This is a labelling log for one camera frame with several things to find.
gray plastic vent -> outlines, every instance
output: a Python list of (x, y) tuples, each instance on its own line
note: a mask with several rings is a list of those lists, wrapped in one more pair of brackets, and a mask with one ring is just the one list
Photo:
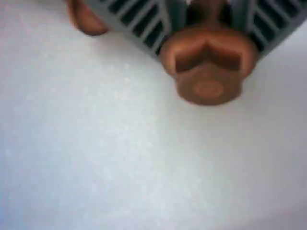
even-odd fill
[(307, 17), (307, 0), (251, 0), (246, 32), (265, 56)]
[(183, 0), (85, 0), (85, 3), (110, 28), (123, 32), (155, 58), (166, 37), (185, 24)]

white surface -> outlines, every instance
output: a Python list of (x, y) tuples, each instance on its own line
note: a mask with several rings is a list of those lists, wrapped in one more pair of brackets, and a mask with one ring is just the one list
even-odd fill
[(62, 2), (0, 3), (0, 229), (306, 229), (307, 24), (208, 108)]

brown plastic piece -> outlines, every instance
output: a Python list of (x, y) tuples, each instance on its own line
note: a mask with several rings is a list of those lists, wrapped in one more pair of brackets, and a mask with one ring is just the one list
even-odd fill
[(221, 21), (226, 0), (194, 0), (195, 22), (163, 45), (161, 62), (177, 82), (177, 92), (199, 105), (218, 105), (241, 94), (258, 60), (254, 43)]
[(67, 0), (66, 4), (70, 21), (78, 30), (90, 36), (102, 35), (108, 31), (107, 26), (82, 0)]

